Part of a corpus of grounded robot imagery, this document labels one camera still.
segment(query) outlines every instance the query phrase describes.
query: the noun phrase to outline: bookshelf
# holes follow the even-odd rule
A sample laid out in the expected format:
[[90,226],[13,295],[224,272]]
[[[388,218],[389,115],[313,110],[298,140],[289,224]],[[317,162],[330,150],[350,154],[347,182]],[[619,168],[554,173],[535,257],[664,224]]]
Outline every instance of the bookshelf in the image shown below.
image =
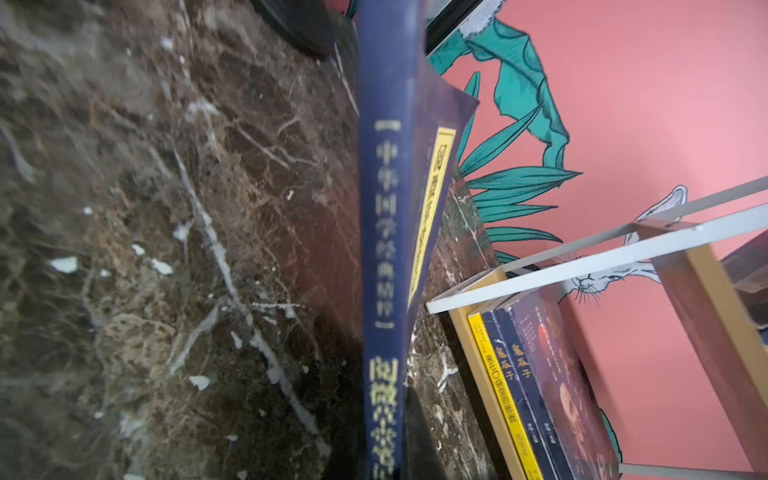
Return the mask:
[[[500,443],[502,436],[508,437],[508,434],[504,429],[498,403],[493,398],[492,387],[476,352],[477,347],[472,342],[467,313],[472,311],[475,305],[486,300],[650,258],[753,472],[719,472],[655,465],[620,465],[619,471],[635,475],[696,480],[768,478],[768,354],[739,294],[710,247],[710,243],[714,241],[767,228],[768,204],[706,223],[679,221],[684,215],[766,189],[768,177],[763,177],[659,212],[641,222],[628,223],[487,270],[428,302],[427,310],[430,313],[449,311]],[[537,262],[632,232],[637,232],[641,240],[543,270],[525,269]],[[507,279],[507,272],[516,273],[517,276]],[[494,409],[498,410],[497,415],[492,415],[491,411]],[[505,453],[505,459],[507,457],[511,459],[508,466],[512,478],[525,480],[519,462],[515,464],[514,449],[510,455]]]

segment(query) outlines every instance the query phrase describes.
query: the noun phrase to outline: white metal frame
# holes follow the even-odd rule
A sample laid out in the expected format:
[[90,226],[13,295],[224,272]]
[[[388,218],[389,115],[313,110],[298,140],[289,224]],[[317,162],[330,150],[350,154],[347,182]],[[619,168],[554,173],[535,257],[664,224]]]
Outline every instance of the white metal frame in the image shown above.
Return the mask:
[[[656,220],[674,220],[685,215],[736,200],[737,198],[755,194],[762,190],[768,190],[768,176],[694,200],[688,204],[658,212],[654,215],[650,215],[648,218]],[[758,207],[742,210],[735,214],[700,223],[690,228],[664,233],[653,238],[640,240],[636,243],[624,245],[623,247],[614,248],[613,250],[606,252],[596,253],[595,255],[590,255],[588,257],[581,257],[576,260],[571,260],[570,262],[550,266],[535,272],[524,270],[526,266],[530,266],[534,263],[549,260],[566,253],[573,253],[585,247],[591,247],[606,240],[633,232],[632,224],[627,223],[621,227],[606,230],[590,237],[576,240],[575,242],[566,243],[565,245],[541,253],[536,253],[535,255],[514,262],[506,263],[498,268],[501,268],[505,272],[515,271],[521,275],[476,290],[466,291],[471,285],[475,284],[496,269],[486,270],[427,302],[427,311],[430,313],[445,312],[462,306],[499,298],[500,296],[509,296],[524,290],[562,282],[577,276],[588,275],[614,266],[647,260],[668,253],[698,247],[707,243],[735,237],[736,235],[753,232],[763,228],[768,228],[768,204],[759,205]]]

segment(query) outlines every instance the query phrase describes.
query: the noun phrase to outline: navy book spine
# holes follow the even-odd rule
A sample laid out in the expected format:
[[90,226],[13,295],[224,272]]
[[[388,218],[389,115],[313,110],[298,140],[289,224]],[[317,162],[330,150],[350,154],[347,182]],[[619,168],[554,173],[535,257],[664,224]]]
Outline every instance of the navy book spine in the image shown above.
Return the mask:
[[520,380],[523,393],[528,399],[528,404],[531,406],[539,432],[544,440],[549,458],[554,470],[557,472],[558,478],[560,480],[574,480],[573,472],[568,464],[568,458],[565,456],[565,451],[560,443],[560,437],[554,429],[544,397],[541,395],[536,378],[531,370],[531,364],[528,362],[528,357],[523,350],[523,342],[520,341],[517,327],[515,327],[515,323],[512,321],[512,315],[513,313],[505,308],[495,310],[499,330],[511,352],[510,358],[514,360],[511,364],[515,368],[515,376]]
[[369,477],[380,480],[399,475],[403,447],[421,2],[364,3],[358,31],[366,457]]
[[510,355],[511,350],[508,348],[508,344],[499,329],[495,313],[493,310],[489,310],[481,313],[480,317],[482,318],[483,325],[485,325],[485,331],[488,333],[488,338],[491,340],[491,345],[493,345],[493,351],[498,360],[498,364],[504,373],[504,379],[507,382],[507,390],[515,401],[520,421],[525,426],[528,440],[531,441],[531,449],[536,457],[539,470],[541,470],[541,477],[544,480],[557,480],[554,470],[552,469],[552,464],[550,463],[549,455],[547,454],[547,449],[536,428],[536,422],[534,420],[533,412],[531,411],[531,406],[528,404],[528,399],[523,393],[520,378],[516,374],[513,363],[514,359],[512,358],[512,355]]

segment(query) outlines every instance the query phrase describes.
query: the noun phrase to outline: painted rabbit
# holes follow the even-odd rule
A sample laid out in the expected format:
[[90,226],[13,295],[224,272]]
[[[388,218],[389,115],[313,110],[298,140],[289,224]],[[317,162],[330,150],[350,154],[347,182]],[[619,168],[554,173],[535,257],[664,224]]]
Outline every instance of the painted rabbit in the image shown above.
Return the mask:
[[[684,185],[678,185],[662,201],[644,211],[636,220],[643,220],[656,212],[669,210],[672,207],[685,204],[687,201],[688,189]],[[637,233],[629,233],[624,238],[624,245],[635,243],[639,241],[639,239],[640,237]],[[577,276],[576,278],[565,280],[562,283],[564,287],[564,295],[560,300],[573,292],[577,293],[576,298],[597,298],[599,293],[608,288],[608,285],[618,280],[624,280],[624,278],[630,275],[646,276],[654,282],[661,283],[661,280],[659,280],[659,276],[656,273],[656,269],[654,269],[654,265],[651,262],[632,262],[600,272],[590,273],[589,275]]]

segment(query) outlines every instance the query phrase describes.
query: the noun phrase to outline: yellow label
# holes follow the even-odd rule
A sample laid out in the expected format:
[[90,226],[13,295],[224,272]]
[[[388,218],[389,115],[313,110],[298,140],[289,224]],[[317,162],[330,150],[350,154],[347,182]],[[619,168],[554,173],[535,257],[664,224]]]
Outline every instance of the yellow label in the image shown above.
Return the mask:
[[528,480],[542,480],[541,469],[536,462],[536,456],[531,450],[531,442],[528,440],[528,434],[525,432],[525,427],[520,421],[518,415],[518,407],[515,405],[515,399],[509,394],[507,390],[507,382],[502,374],[502,368],[496,361],[496,355],[493,353],[493,346],[491,345],[491,339],[488,338],[488,332],[485,331],[485,325],[483,325],[482,317],[479,313],[470,315],[467,319],[469,321],[469,328],[472,330],[472,335],[475,337],[475,343],[477,343],[478,350],[480,350],[480,356],[482,357],[485,370],[488,371],[488,376],[491,377],[491,383],[493,384],[493,391],[496,394],[498,404],[502,408],[504,413],[504,419],[507,421],[507,429],[512,436],[512,442],[515,444],[515,448],[518,451],[518,457],[520,457],[520,463],[525,470],[525,475]]
[[435,150],[432,152],[432,162],[429,165],[429,179],[427,180],[424,204],[422,205],[422,218],[419,221],[419,236],[416,237],[416,249],[413,255],[413,272],[411,274],[411,288],[408,293],[408,304],[413,300],[413,294],[416,293],[416,287],[419,286],[419,275],[421,275],[422,266],[424,265],[424,254],[427,250],[429,231],[432,229],[432,222],[435,221],[437,200],[440,197],[442,182],[445,179],[445,171],[448,170],[448,162],[451,160],[449,155],[451,154],[451,147],[453,147],[453,139],[455,137],[456,130],[452,128],[440,127],[437,129]]

